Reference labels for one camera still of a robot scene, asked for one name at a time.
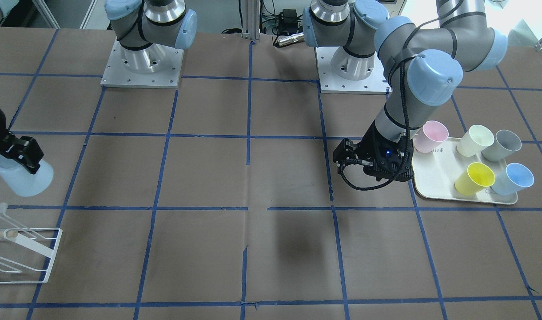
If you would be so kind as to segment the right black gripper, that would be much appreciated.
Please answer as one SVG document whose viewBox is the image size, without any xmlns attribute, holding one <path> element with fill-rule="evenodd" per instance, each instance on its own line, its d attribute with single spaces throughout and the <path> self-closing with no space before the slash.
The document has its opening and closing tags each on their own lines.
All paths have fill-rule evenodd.
<svg viewBox="0 0 542 320">
<path fill-rule="evenodd" d="M 41 167 L 44 153 L 31 136 L 13 136 L 6 126 L 6 116 L 0 109 L 0 154 L 23 166 L 29 174 L 36 174 Z"/>
</svg>

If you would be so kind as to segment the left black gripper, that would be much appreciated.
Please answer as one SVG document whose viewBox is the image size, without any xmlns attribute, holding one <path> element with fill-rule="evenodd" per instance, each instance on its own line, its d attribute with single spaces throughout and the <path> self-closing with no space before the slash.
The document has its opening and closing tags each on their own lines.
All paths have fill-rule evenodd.
<svg viewBox="0 0 542 320">
<path fill-rule="evenodd" d="M 400 133 L 398 138 L 397 142 L 386 139 L 373 122 L 358 144 L 344 138 L 333 151 L 333 162 L 364 164 L 366 160 L 372 166 L 365 167 L 364 173 L 376 177 L 377 181 L 390 180 L 397 173 L 395 181 L 407 182 L 414 178 L 412 139 L 405 132 Z"/>
</svg>

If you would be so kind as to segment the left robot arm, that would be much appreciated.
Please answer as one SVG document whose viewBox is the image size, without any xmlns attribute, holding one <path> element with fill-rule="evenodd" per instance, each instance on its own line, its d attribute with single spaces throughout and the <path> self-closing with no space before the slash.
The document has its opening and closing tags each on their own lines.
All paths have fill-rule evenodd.
<svg viewBox="0 0 542 320">
<path fill-rule="evenodd" d="M 496 67 L 508 38 L 489 27 L 482 0 L 438 0 L 439 28 L 425 30 L 390 17 L 376 0 L 314 0 L 302 14 L 310 47 L 336 47 L 330 66 L 350 81 L 366 79 L 376 61 L 392 92 L 359 143 L 346 138 L 333 152 L 338 174 L 363 167 L 379 187 L 414 176 L 413 136 L 450 99 L 464 72 Z"/>
</svg>

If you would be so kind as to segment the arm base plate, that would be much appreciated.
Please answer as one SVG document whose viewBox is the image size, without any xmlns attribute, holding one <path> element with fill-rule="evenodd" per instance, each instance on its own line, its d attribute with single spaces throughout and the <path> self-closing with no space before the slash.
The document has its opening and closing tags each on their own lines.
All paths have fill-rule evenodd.
<svg viewBox="0 0 542 320">
<path fill-rule="evenodd" d="M 132 51 L 115 41 L 100 83 L 108 88 L 177 89 L 183 58 L 183 49 L 152 44 Z"/>
<path fill-rule="evenodd" d="M 322 93 L 384 95 L 392 92 L 383 64 L 374 53 L 358 58 L 342 47 L 315 48 Z"/>
</svg>

